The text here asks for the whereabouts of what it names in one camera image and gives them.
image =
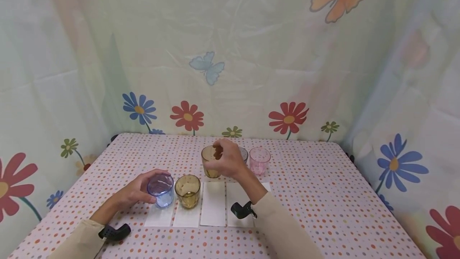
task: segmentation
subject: red flower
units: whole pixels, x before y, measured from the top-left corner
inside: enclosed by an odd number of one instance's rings
[[[297,124],[301,125],[305,122],[309,108],[303,111],[306,106],[306,104],[303,102],[299,103],[297,107],[295,106],[295,102],[291,102],[289,107],[287,102],[282,102],[280,106],[281,111],[284,114],[275,111],[272,111],[270,114],[268,114],[268,117],[277,120],[275,122],[270,122],[270,126],[276,126],[273,131],[278,132],[281,130],[281,134],[286,134],[288,129],[292,133],[299,132],[299,127]]]
[[[434,226],[427,226],[426,232],[436,242],[442,245],[436,249],[440,259],[460,258],[460,210],[457,207],[449,206],[446,208],[446,218],[438,211],[430,210],[430,215],[434,221],[444,229],[444,232]]]
[[[24,153],[18,153],[13,156],[8,165],[6,165],[3,174],[0,160],[0,222],[3,221],[3,210],[9,216],[13,216],[19,211],[19,205],[10,197],[26,197],[34,191],[32,184],[14,186],[37,171],[37,165],[29,164],[19,172],[16,172],[24,158],[26,158]]]
[[[176,122],[177,127],[185,125],[187,131],[192,131],[192,129],[196,131],[199,129],[199,126],[204,125],[202,122],[204,114],[202,112],[196,112],[198,110],[197,105],[193,104],[189,107],[187,101],[182,101],[180,105],[182,109],[178,106],[173,106],[172,111],[175,114],[170,116],[171,119],[179,119]]]

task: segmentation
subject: clear glass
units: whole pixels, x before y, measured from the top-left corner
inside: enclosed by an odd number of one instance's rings
[[[267,149],[254,147],[249,151],[249,168],[255,175],[264,175],[271,158]]]
[[[184,208],[191,209],[200,200],[200,180],[195,175],[184,175],[174,186],[177,197]]]
[[[172,204],[174,180],[170,175],[157,174],[147,184],[147,192],[157,199],[156,206],[164,209]]]
[[[248,162],[248,151],[244,149],[243,147],[240,148],[240,153],[243,158],[244,164]],[[203,170],[204,174],[208,176],[209,178],[218,178],[220,177],[220,173],[215,171],[215,170],[207,170],[204,167],[204,163],[207,161],[215,160],[215,159],[220,159],[222,156],[222,148],[219,147],[214,147],[212,145],[204,147],[202,150],[202,163],[203,163]]]

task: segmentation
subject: pink glass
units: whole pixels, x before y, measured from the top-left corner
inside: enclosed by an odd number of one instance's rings
[[[267,149],[254,147],[249,151],[249,168],[255,175],[264,175],[271,157]]]

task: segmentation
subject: blue flower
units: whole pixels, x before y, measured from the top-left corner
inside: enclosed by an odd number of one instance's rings
[[[59,190],[56,192],[56,194],[51,194],[50,197],[46,199],[46,202],[48,202],[46,204],[46,207],[49,207],[49,209],[51,210],[51,208],[54,207],[54,205],[56,205],[57,202],[59,202],[63,195],[64,191]]]
[[[383,202],[383,204],[385,204],[385,206],[388,208],[388,210],[390,210],[390,211],[394,210],[393,207],[391,207],[390,203],[387,200],[385,200],[384,195],[379,195],[379,198]]]
[[[163,130],[153,129],[149,131],[150,134],[164,134]]]
[[[399,177],[412,183],[420,183],[420,179],[409,172],[417,174],[428,173],[428,169],[426,167],[420,164],[409,163],[422,159],[422,154],[418,153],[417,151],[409,151],[408,153],[400,156],[406,147],[406,143],[407,140],[405,140],[403,143],[401,135],[396,134],[394,144],[390,142],[388,145],[384,144],[382,147],[380,147],[380,151],[388,159],[379,158],[377,160],[377,164],[381,168],[385,169],[382,175],[380,175],[379,180],[383,181],[385,176],[388,174],[387,180],[385,181],[385,186],[388,189],[390,189],[391,184],[393,184],[394,181],[396,187],[400,191],[406,192],[407,188],[399,179]]]
[[[145,101],[146,97],[142,94],[139,96],[139,104],[137,104],[137,99],[134,92],[130,92],[129,95],[130,96],[123,93],[123,98],[125,99],[123,110],[132,112],[129,116],[132,120],[136,120],[137,117],[139,117],[139,123],[141,123],[141,125],[145,125],[146,122],[152,123],[150,118],[157,119],[155,115],[149,114],[156,110],[155,107],[151,107],[153,105],[153,100]]]

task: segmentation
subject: green flower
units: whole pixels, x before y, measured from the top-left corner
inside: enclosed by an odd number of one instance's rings
[[[326,133],[334,133],[337,131],[337,128],[339,128],[340,125],[337,125],[336,122],[326,122],[326,125],[321,127],[321,131],[326,132]]]
[[[63,149],[61,153],[61,157],[67,158],[70,155],[72,155],[73,151],[77,149],[78,143],[75,138],[72,140],[69,139],[64,139],[64,145],[61,145],[61,148]]]
[[[227,128],[227,131],[222,132],[222,135],[224,135],[224,137],[241,137],[241,132],[243,132],[243,129],[238,129],[238,126],[233,126],[233,130]]]

